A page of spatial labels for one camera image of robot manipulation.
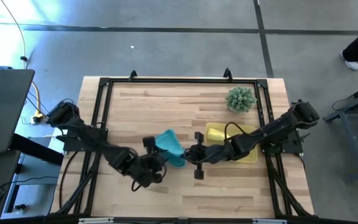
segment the wooden tabletop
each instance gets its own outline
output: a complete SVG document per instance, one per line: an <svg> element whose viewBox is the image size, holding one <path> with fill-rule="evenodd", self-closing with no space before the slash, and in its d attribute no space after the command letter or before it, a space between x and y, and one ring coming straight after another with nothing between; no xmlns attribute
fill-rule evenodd
<svg viewBox="0 0 358 224"><path fill-rule="evenodd" d="M78 107L81 118L90 124L100 77L84 77ZM281 78L268 78L274 117L288 109L288 98ZM107 128L111 144L129 146L145 154L142 138L175 130L183 147L196 144L194 132L205 132L208 122L234 121L259 127L256 106L244 114L226 108L224 96L234 84L207 83L115 83L112 89ZM103 93L102 105L106 91ZM265 110L264 94L261 91ZM65 156L58 183L71 154ZM63 203L78 186L84 153L80 152L68 168L63 184ZM294 155L283 155L287 184L305 210L313 213L310 193L302 163ZM264 156L253 164L220 162L205 164L204 180L193 177L195 166L168 165L161 184L131 191L132 179L123 177L102 157L91 215L109 217L204 217L204 218L273 218L272 199ZM52 210L58 210L58 189ZM284 212L281 190L280 208ZM83 206L88 188L83 197Z"/></svg>

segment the black metal frame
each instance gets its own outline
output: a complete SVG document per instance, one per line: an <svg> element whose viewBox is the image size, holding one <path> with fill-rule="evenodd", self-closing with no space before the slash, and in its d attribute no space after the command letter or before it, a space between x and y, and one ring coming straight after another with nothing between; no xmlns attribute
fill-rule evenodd
<svg viewBox="0 0 358 224"><path fill-rule="evenodd" d="M264 111L262 108L262 102L260 97L260 88L263 89L264 95L265 95L265 101L266 101L266 107L267 107L267 116L269 119L269 122L274 120L273 117L273 109L272 104L270 102L270 95L269 95L269 87L267 85L266 79L233 79L232 73L230 72L230 69L226 69L223 75L223 78L136 78L137 74L136 71L132 71L129 78L100 78L99 80L99 87L98 87L98 93L96 95L96 101L92 116L92 122L91 125L96 126L97 124L97 118L99 113L99 107L101 104L101 96L103 94L103 89L105 86L107 86L107 95L106 95L106 101L104 102L104 110L102 115L102 122L101 127L105 128L109 113L109 105L110 105L110 99L111 99L111 93L112 93L112 87L114 83L233 83L233 84L251 84L254 87L255 90L255 97L257 99L257 111L259 116L259 123L260 126L265 125L265 116ZM91 158L92 152L86 152L85 158L83 162L83 167L81 171L81 177L80 182L85 178L87 175L89 162ZM100 161L100 153L95 154L95 158L93 161L93 167L96 167L98 169L99 167L99 161ZM271 160L270 154L265 154L266 160ZM277 166L278 166L278 173L280 177L283 179L283 182L285 183L285 174L284 174L284 168L283 168L283 162L281 155L276 156ZM279 204L278 204L278 197L277 197L277 190L275 186L275 180L273 178L272 170L267 169L268 172L268 179L269 179L269 185L270 185L270 192L272 195L272 203L273 203L273 210L274 214L282 215L282 212L280 210ZM89 194L88 199L86 202L86 207L84 209L85 214L90 215L92 204L93 204L93 197L94 197L94 191L96 187L96 179L97 179L97 172L92 176L91 179L91 185L89 187ZM80 196L77 198L75 207L74 207L74 213L80 213L80 207L82 202L82 192L80 193ZM285 202L285 214L286 215L292 215L291 205L287 199L287 197L284 195L284 202Z"/></svg>

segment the yellow cable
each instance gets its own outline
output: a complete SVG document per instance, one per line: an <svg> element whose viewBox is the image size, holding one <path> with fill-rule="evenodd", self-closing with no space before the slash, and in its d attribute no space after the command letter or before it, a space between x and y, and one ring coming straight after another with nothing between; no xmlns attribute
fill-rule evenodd
<svg viewBox="0 0 358 224"><path fill-rule="evenodd" d="M20 28L19 26L19 23L17 23L15 17L13 16L13 14L11 13L11 11L9 10L9 8L6 6L4 0L1 0L1 2L4 4L6 10L10 13L12 19L15 21L16 23L16 26L17 28L19 29L19 32L20 32L20 35L22 36L22 40L23 40L23 56L25 56L25 41L24 41L24 36L23 36L23 32L22 32L22 29ZM39 95L39 92L38 92L38 88L37 86L35 85L34 82L31 82L31 85L33 86L33 88L35 89L35 96L36 96L36 99L37 99L37 109L35 111L35 116L38 117L38 118L42 118L42 113L40 113L40 110L41 110L41 107L40 107L40 95Z"/></svg>

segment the yellow container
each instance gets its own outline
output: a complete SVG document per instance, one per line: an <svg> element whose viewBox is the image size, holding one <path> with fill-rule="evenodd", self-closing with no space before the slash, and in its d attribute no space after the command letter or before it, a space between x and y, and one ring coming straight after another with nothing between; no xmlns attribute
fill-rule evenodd
<svg viewBox="0 0 358 224"><path fill-rule="evenodd" d="M205 145L206 146L212 146L213 144L219 144L219 145L223 145L223 140L224 140L224 127L226 126L226 124L222 124L222 123L207 123L206 124L206 128L205 128ZM253 131L256 130L256 128L254 126L251 125L244 125L244 124L239 124L239 126L246 132L246 133L251 133ZM240 129L238 129L235 125L230 124L227 127L227 137L229 138L230 136L235 136L237 134L241 134L242 132L240 131ZM257 144L253 150L251 150L249 152L249 155L239 159L237 161L234 162L241 162L241 163L253 163L253 162L257 162L258 161L258 151L259 151L260 147L259 144Z"/></svg>

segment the green spiky ball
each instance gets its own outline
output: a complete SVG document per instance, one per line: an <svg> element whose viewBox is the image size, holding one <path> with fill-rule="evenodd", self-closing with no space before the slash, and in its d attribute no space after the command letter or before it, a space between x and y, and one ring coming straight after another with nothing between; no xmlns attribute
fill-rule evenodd
<svg viewBox="0 0 358 224"><path fill-rule="evenodd" d="M234 87L226 96L227 107L235 113L248 112L255 103L254 93L247 87Z"/></svg>

